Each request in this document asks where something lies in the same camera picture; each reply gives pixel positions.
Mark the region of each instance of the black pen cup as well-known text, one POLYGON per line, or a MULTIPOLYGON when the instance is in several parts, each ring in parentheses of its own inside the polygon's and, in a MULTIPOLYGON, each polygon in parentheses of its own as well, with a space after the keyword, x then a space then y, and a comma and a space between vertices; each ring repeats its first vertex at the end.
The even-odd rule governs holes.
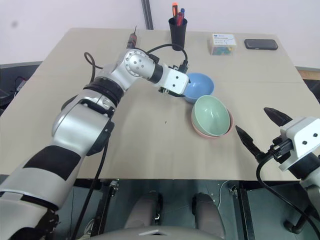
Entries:
MULTIPOLYGON (((170 33, 171 33, 171 42, 177 44, 182 48, 185 47, 186 39, 186 28, 187 28, 187 19, 183 19, 181 26, 177 26, 175 19, 172 17, 169 19, 170 33)), ((180 51, 181 49, 177 46, 172 46, 173 50, 180 51)))

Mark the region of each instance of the bowl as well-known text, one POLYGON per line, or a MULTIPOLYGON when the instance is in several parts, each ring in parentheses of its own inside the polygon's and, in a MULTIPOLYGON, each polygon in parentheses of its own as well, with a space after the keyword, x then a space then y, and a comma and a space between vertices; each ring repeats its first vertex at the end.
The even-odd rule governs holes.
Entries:
MULTIPOLYGON (((230 127, 229 127, 229 130, 225 134, 221 135, 220 137, 228 135, 230 133, 231 129, 234 127, 234 124, 235 124, 234 123, 234 117, 233 117, 232 113, 229 110, 228 110, 228 112, 229 112, 229 116, 230 116, 230 127)), ((196 131, 196 133, 199 134, 201 137, 203 137, 205 139, 216 139, 216 138, 219 138, 219 136, 210 136, 210 135, 206 135, 206 134, 200 132, 196 128, 196 126, 193 123, 192 119, 191 119, 191 123, 192 123, 192 126, 193 126, 194 130, 196 131)))
POLYGON ((192 108, 191 118, 195 127, 205 135, 221 136, 230 128, 228 110, 215 96, 200 97, 192 108))
POLYGON ((188 77, 191 83, 186 86, 183 93, 187 102, 194 104, 203 95, 211 95, 213 93, 215 85, 207 75, 195 72, 189 73, 188 77))

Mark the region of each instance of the black phone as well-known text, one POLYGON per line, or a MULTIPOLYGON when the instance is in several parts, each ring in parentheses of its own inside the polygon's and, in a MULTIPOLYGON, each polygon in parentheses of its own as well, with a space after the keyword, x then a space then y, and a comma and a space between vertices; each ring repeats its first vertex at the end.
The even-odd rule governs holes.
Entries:
POLYGON ((273 39, 246 39, 244 45, 247 49, 277 50, 278 44, 273 39))

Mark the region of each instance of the small box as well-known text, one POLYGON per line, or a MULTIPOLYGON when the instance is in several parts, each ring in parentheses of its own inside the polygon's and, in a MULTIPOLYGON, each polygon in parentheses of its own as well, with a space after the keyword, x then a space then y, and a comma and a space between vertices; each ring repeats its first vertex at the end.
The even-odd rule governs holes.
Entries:
POLYGON ((237 43, 233 34, 213 33, 211 41, 211 55, 232 55, 237 43))

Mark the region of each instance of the beige tabletop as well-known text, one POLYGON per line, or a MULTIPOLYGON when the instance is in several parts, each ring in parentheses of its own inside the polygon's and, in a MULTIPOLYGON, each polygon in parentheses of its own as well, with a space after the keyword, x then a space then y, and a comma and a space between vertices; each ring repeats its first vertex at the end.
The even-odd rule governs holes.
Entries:
MULTIPOLYGON (((114 63, 126 47, 132 30, 71 29, 39 66, 0 117, 0 174, 10 174, 21 162, 51 140, 51 128, 61 105, 89 82, 90 52, 97 65, 114 63)), ((148 50, 170 42, 168 31, 138 30, 137 47, 148 50)), ((320 106, 274 35, 235 34, 233 56, 211 56, 208 32, 187 32, 188 72, 210 76, 217 96, 263 151, 280 134, 264 107, 291 117, 320 117, 320 106), (272 38, 276 51, 247 50, 246 38, 272 38)), ((160 61, 179 65, 181 52, 164 48, 154 52, 160 61)), ((100 178, 255 180, 257 162, 242 145, 235 129, 227 136, 204 139, 191 126, 192 105, 182 98, 158 92, 138 80, 122 98, 112 120, 106 163, 100 178)), ((101 153, 87 157, 79 178, 93 178, 101 153)), ((295 180, 275 161, 262 170, 265 180, 295 180)))

